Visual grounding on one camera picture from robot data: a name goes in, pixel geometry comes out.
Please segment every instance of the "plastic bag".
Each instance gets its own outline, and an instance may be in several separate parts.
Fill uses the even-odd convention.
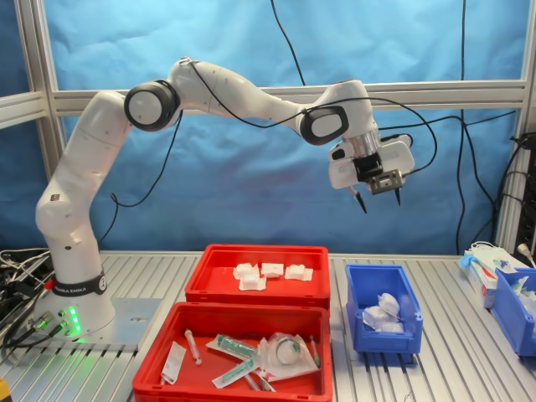
[[[229,384],[232,384],[237,379],[241,379],[245,375],[251,373],[253,370],[259,368],[259,363],[257,359],[251,358],[246,360],[243,363],[240,363],[238,366],[235,366],[227,373],[220,375],[217,379],[212,380],[212,384],[216,388],[223,388]]]
[[[213,341],[207,343],[207,347],[227,353],[241,360],[248,360],[258,355],[258,350],[255,346],[221,334],[217,335]]]
[[[276,332],[263,349],[261,347],[261,365],[270,382],[318,370],[305,341],[299,335],[293,337]]]

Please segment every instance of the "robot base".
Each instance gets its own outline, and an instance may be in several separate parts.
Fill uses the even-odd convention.
[[[108,350],[138,350],[157,315],[161,301],[162,299],[112,297],[111,304],[116,309],[114,319],[102,329],[70,344],[74,347],[77,343],[92,343],[107,346]]]
[[[101,329],[90,333],[81,333],[76,336],[67,336],[67,332],[60,332],[50,341],[40,343],[38,346],[62,348],[77,348],[80,343],[95,345],[93,349],[106,348],[108,350],[138,350],[145,340],[148,328],[157,316],[162,299],[137,299],[125,297],[112,297],[111,305],[115,310],[113,319]],[[33,335],[27,341],[39,340],[47,330],[55,325],[50,323],[38,335]]]

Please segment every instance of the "small blue bin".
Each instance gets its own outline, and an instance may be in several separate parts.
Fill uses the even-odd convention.
[[[408,278],[400,265],[346,264],[346,313],[356,352],[418,353],[422,314]],[[363,310],[378,305],[378,296],[389,293],[400,304],[404,332],[375,332],[365,328]]]
[[[533,335],[534,317],[528,314],[519,297],[512,290],[512,285],[524,276],[528,276],[523,287],[536,291],[536,270],[533,268],[516,268],[515,274],[497,272],[497,291],[493,314],[501,326],[502,332],[519,356],[536,356],[536,336]]]

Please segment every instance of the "metal table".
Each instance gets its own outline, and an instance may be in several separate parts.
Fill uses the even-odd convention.
[[[159,297],[155,324],[138,351],[76,349],[61,344],[17,349],[0,364],[14,401],[133,401],[131,381],[169,308],[184,301],[184,287],[200,253],[104,252],[109,291],[118,297]],[[478,300],[456,257],[330,255],[333,400],[536,401],[536,358],[519,358],[494,316]],[[420,354],[412,364],[382,353],[357,355],[344,306],[346,262],[400,264],[424,316]]]

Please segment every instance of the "blue backdrop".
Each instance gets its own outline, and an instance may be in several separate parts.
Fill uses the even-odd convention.
[[[0,2],[0,96],[28,92],[13,2]],[[44,245],[35,205],[46,187],[35,121],[0,130],[0,250]]]
[[[518,79],[528,0],[468,2],[466,79]],[[364,82],[459,80],[461,0],[411,2],[276,0],[309,85],[358,78]],[[130,88],[168,75],[183,55],[235,70],[260,86],[299,85],[268,0],[46,2],[62,90]],[[505,111],[468,111],[467,121]],[[459,111],[424,111],[434,119]],[[408,112],[377,112],[381,126],[418,122]],[[76,118],[64,119],[68,135]],[[508,160],[513,116],[471,126],[479,173],[491,194]],[[260,131],[214,116],[185,116],[167,171],[151,197],[121,209],[102,245],[108,249],[201,250],[214,242],[325,245],[332,252],[452,254],[461,203],[456,186],[460,126],[434,125],[434,164],[408,179],[402,206],[392,193],[365,194],[368,214],[327,175],[327,150],[285,127]],[[409,129],[417,167],[433,152],[426,129]],[[91,210],[95,234],[109,225],[113,191],[139,200],[158,175],[170,130],[133,131]],[[2,152],[0,158],[12,157]],[[491,207],[477,187],[469,152],[462,182],[466,219],[462,244]],[[28,212],[28,222],[33,216]],[[35,229],[18,230],[19,245]]]

